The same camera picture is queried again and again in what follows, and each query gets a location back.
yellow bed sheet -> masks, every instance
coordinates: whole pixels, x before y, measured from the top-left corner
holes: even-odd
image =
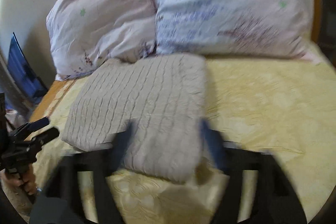
[[[250,150],[273,152],[298,193],[308,221],[336,184],[336,75],[328,63],[207,60],[207,117],[213,128]],[[51,115],[63,130],[70,106],[86,78],[77,80]],[[75,152],[57,139],[34,164],[43,186],[60,157]],[[126,223],[209,223],[227,177],[204,160],[185,185],[120,170],[108,178]],[[240,220],[248,217],[255,173],[245,172]],[[89,172],[80,176],[88,219],[97,222]]]

pillow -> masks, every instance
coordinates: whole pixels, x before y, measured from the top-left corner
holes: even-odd
[[[134,119],[125,167],[185,181],[202,156],[205,84],[205,60],[199,56],[175,54],[135,64],[110,59],[78,94],[61,138],[85,151],[107,148]]]
[[[302,56],[301,0],[157,0],[157,53]]]
[[[58,0],[47,17],[57,80],[91,73],[105,60],[153,51],[152,0]]]

screen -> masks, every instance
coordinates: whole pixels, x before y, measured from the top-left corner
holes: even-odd
[[[28,100],[38,104],[48,90],[29,66],[14,33],[10,41],[7,69]]]

cable knit blanket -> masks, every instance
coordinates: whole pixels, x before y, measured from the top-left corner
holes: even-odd
[[[110,145],[125,122],[137,129],[126,168],[185,181],[202,156],[198,122],[204,116],[205,59],[177,54],[122,63],[108,60],[74,101],[62,140],[90,151]]]

hand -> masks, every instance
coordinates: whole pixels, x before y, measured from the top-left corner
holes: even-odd
[[[12,186],[19,187],[25,183],[24,188],[28,195],[33,195],[37,192],[32,165],[29,165],[29,170],[22,175],[22,180],[15,177],[15,175],[6,173],[5,170],[1,171],[0,176],[4,182]]]

